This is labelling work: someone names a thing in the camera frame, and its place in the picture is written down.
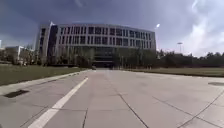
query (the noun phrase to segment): sky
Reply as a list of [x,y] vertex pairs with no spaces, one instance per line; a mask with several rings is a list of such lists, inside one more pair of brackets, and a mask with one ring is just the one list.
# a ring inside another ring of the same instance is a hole
[[38,25],[104,23],[156,32],[157,49],[224,52],[223,0],[0,0],[3,46],[35,44]]

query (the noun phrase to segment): paving tile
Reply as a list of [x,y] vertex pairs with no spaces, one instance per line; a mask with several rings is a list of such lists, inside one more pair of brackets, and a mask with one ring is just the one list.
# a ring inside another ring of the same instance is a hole
[[44,128],[82,128],[86,111],[60,110]]
[[88,111],[85,128],[145,128],[129,110]]
[[131,105],[131,107],[151,128],[175,128],[192,118],[192,116],[160,102],[150,106]]
[[119,96],[94,97],[89,110],[129,109]]
[[91,99],[92,99],[91,95],[74,95],[62,107],[62,109],[87,110],[90,105]]
[[2,128],[18,128],[42,109],[43,107],[28,106],[19,103],[1,106],[0,124]]
[[18,102],[43,107],[52,107],[63,95],[33,93]]
[[180,128],[219,128],[200,119],[193,119]]
[[178,97],[166,101],[166,103],[194,116],[200,113],[210,104],[208,102],[193,99],[186,95],[179,95]]
[[213,104],[224,107],[224,94],[222,94]]
[[220,127],[224,127],[224,107],[211,105],[198,117]]

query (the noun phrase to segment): street lamp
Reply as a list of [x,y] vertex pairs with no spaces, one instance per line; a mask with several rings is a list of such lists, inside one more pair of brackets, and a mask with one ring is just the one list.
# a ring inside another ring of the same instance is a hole
[[182,43],[182,42],[178,42],[177,44],[178,44],[179,47],[180,47],[180,53],[182,53],[182,52],[181,52],[181,45],[182,45],[183,43]]

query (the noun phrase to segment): white line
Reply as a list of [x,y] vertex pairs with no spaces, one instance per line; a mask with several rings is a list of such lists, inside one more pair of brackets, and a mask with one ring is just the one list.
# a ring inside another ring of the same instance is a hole
[[78,91],[78,89],[88,80],[85,78],[81,83],[75,86],[69,93],[62,97],[52,108],[48,109],[43,115],[35,120],[28,128],[43,128],[47,122],[59,111],[60,108]]

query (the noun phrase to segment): lawn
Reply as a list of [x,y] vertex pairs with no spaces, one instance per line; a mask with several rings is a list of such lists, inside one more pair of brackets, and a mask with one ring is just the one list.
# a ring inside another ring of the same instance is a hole
[[158,68],[158,69],[128,69],[134,72],[175,74],[204,77],[224,77],[224,68]]
[[80,68],[41,66],[1,66],[0,86],[82,71]]

